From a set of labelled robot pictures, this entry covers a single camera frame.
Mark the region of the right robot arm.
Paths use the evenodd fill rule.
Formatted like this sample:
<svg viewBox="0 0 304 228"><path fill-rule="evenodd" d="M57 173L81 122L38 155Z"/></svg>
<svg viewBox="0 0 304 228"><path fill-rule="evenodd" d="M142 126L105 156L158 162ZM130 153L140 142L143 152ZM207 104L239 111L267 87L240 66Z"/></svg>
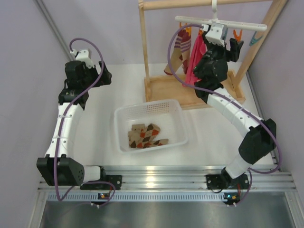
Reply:
<svg viewBox="0 0 304 228"><path fill-rule="evenodd" d="M222 82L227 79L228 62L237 61L242 41L230 39L226 45L213 44L203 38L207 51L193 69L195 93L198 98L220 112L243 137L237 156L222 169L219 179L221 188L234 188L245 182L245 172L277 147L276 123L251 114L234 100Z"/></svg>

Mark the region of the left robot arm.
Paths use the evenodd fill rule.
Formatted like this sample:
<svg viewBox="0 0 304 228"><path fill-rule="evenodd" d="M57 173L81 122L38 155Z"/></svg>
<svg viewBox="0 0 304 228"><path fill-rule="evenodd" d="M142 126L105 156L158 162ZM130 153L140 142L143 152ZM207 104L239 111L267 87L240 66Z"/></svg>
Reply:
<svg viewBox="0 0 304 228"><path fill-rule="evenodd" d="M65 64L66 79L58 96L57 123L50 146L36 166L49 186L79 186L81 190L111 190L109 178L102 166L84 166L72 157L76 131L86 102L88 87L111 84L111 73L104 61L99 61L101 73L96 66L74 60Z"/></svg>

